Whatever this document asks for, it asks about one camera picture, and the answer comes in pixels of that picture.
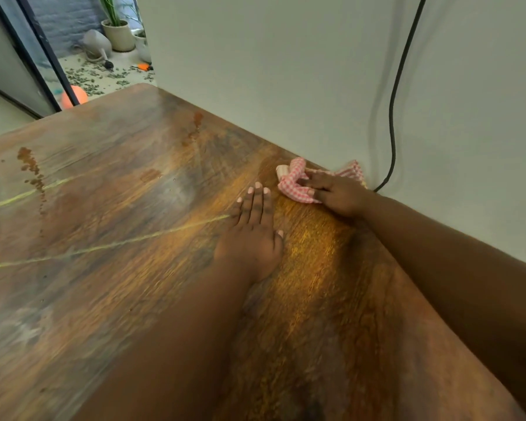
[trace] yellow streak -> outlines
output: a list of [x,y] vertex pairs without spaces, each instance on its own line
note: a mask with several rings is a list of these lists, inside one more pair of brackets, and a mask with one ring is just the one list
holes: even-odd
[[[51,188],[56,187],[56,186],[60,186],[61,184],[64,184],[66,182],[70,182],[70,180],[74,180],[75,178],[80,177],[80,176],[74,176],[74,177],[69,177],[69,178],[63,178],[63,180],[57,180],[56,182],[48,184],[47,186],[43,187],[43,190],[47,190],[47,189],[51,189]],[[3,201],[0,201],[0,207],[4,206],[4,205],[12,204],[12,203],[14,203],[16,201],[19,201],[20,199],[23,199],[23,198],[27,198],[28,196],[33,195],[35,192],[37,192],[35,189],[34,190],[30,190],[28,192],[16,195],[13,198],[5,199]]]
[[217,222],[218,220],[222,220],[222,219],[225,219],[225,218],[228,218],[228,217],[230,217],[230,216],[227,215],[227,214],[219,215],[218,217],[215,217],[215,218],[212,218],[212,219],[209,219],[209,220],[203,220],[202,222],[191,223],[190,225],[184,225],[184,226],[174,227],[172,229],[162,230],[162,231],[155,232],[155,233],[145,234],[145,235],[142,235],[142,236],[138,236],[136,238],[127,239],[125,241],[112,242],[111,244],[98,245],[98,246],[93,246],[93,247],[90,247],[90,248],[84,248],[84,249],[81,249],[81,250],[70,251],[68,253],[64,253],[64,254],[61,254],[61,255],[51,255],[51,256],[47,256],[47,257],[33,258],[33,259],[29,259],[29,260],[5,261],[3,263],[0,263],[0,268],[1,267],[19,266],[21,264],[36,263],[38,261],[61,260],[61,259],[70,257],[72,255],[87,254],[87,253],[91,253],[93,251],[99,251],[99,250],[108,250],[110,248],[115,248],[115,247],[118,247],[118,246],[121,246],[121,245],[130,244],[132,242],[144,241],[146,239],[155,238],[155,237],[161,236],[163,234],[172,233],[172,232],[178,232],[178,231],[181,231],[181,230],[184,230],[184,229],[189,229],[191,227],[202,226],[202,225],[206,225],[208,223]]

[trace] orange ball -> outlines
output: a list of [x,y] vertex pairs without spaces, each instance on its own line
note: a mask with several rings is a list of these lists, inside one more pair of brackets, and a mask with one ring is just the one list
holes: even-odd
[[[72,91],[76,95],[76,98],[78,99],[78,102],[85,103],[87,102],[87,93],[84,91],[82,87],[78,86],[71,86]],[[60,104],[64,109],[68,109],[72,107],[72,102],[68,98],[68,95],[66,92],[63,92],[62,97],[60,98]]]

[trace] power cord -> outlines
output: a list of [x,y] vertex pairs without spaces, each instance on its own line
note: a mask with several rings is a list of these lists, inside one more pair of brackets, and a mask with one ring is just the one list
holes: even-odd
[[407,41],[405,43],[405,47],[403,48],[402,58],[399,61],[398,73],[395,75],[394,88],[392,90],[392,97],[390,98],[390,110],[389,110],[390,142],[392,143],[392,162],[390,163],[390,169],[387,172],[386,178],[384,179],[382,183],[380,183],[380,185],[376,189],[374,189],[375,192],[378,192],[380,189],[382,189],[386,185],[386,183],[390,181],[390,177],[392,176],[392,173],[394,172],[394,167],[395,167],[395,132],[394,132],[395,95],[398,91],[399,80],[401,79],[402,72],[403,72],[403,66],[405,65],[405,60],[407,59],[407,52],[409,52],[409,47],[411,47],[411,42],[413,41],[413,36],[415,35],[415,29],[417,29],[417,24],[419,23],[419,19],[421,18],[421,13],[423,12],[423,7],[425,6],[426,1],[427,0],[419,1],[419,7],[417,8],[417,13],[415,13],[415,19],[413,20],[413,25],[411,25],[411,29],[409,30],[409,35],[407,35]]

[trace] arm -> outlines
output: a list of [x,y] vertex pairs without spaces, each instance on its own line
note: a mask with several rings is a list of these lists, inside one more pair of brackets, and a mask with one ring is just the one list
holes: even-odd
[[526,411],[526,263],[343,177],[309,194],[361,217],[440,316]]
[[208,419],[251,285],[281,261],[270,192],[256,183],[234,206],[214,261],[120,358],[75,420]]

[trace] cleaning rag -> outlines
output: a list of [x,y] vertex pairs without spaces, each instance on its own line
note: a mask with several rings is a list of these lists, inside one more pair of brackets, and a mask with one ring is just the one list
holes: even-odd
[[[288,198],[293,199],[297,202],[302,202],[305,204],[318,203],[321,204],[321,201],[314,199],[308,196],[309,187],[302,186],[298,184],[298,179],[308,178],[306,174],[306,160],[304,158],[294,158],[288,165],[279,165],[276,168],[276,175],[279,178],[279,190],[286,195]],[[342,169],[332,172],[325,170],[313,170],[321,173],[326,173],[332,176],[342,176],[349,177],[358,181],[361,185],[366,188],[366,182],[364,176],[362,175],[362,170],[358,162],[351,161]]]

